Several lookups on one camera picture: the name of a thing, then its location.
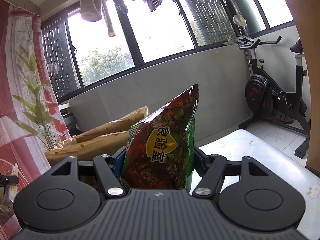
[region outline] window pane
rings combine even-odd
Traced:
[[[142,0],[124,0],[124,3],[145,62],[194,49],[187,27],[172,0],[163,0],[154,12]]]
[[[80,88],[63,16],[43,28],[42,44],[56,98],[61,98]]]
[[[199,46],[227,41],[234,30],[220,0],[179,0]]]
[[[72,45],[84,85],[90,85],[120,71],[134,67],[116,7],[107,0],[108,12],[116,36],[109,37],[104,19],[88,22],[77,13],[68,18]]]
[[[253,0],[231,0],[236,12],[241,14],[247,21],[247,27],[244,28],[247,35],[266,29],[263,19]]]
[[[285,0],[258,0],[270,27],[292,21],[292,16]]]

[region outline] yellow logo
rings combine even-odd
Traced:
[[[154,129],[150,134],[146,152],[152,162],[164,162],[166,154],[172,152],[178,146],[176,140],[171,136],[169,127]]]

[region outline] white tablecloth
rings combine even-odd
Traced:
[[[306,201],[306,210],[298,231],[310,240],[320,238],[320,178],[316,175],[246,130],[234,131],[200,149],[207,155],[219,154],[230,161],[240,161],[243,156],[251,156],[273,171],[298,190]],[[222,189],[237,182],[238,179],[238,176],[226,177]],[[200,180],[194,171],[191,191]]]

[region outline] white towel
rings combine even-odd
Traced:
[[[89,22],[99,21],[102,19],[101,12],[108,29],[108,35],[110,37],[115,36],[106,0],[80,0],[80,15],[82,19]]]

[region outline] window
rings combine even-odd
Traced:
[[[151,12],[142,0],[124,0],[144,62],[194,49],[187,27],[172,0]]]
[[[199,46],[227,41],[235,32],[220,0],[179,0]]]
[[[293,20],[285,0],[258,0],[270,27]]]
[[[235,14],[246,19],[246,35],[268,33],[292,20],[284,0],[163,0],[154,12],[142,0],[124,0],[127,15],[106,1],[115,37],[108,36],[104,19],[82,20],[80,2],[42,24],[44,54],[59,103],[169,57],[223,46],[230,35],[239,34],[231,21]]]
[[[231,2],[236,13],[241,14],[247,21],[247,26],[244,27],[247,35],[265,30],[266,26],[254,0],[231,0]]]
[[[108,12],[116,36],[109,37],[104,19],[88,22],[80,12],[68,18],[70,36],[84,85],[134,67],[132,57],[112,0]]]
[[[42,44],[56,98],[61,98],[80,88],[68,45],[63,16],[44,26]]]

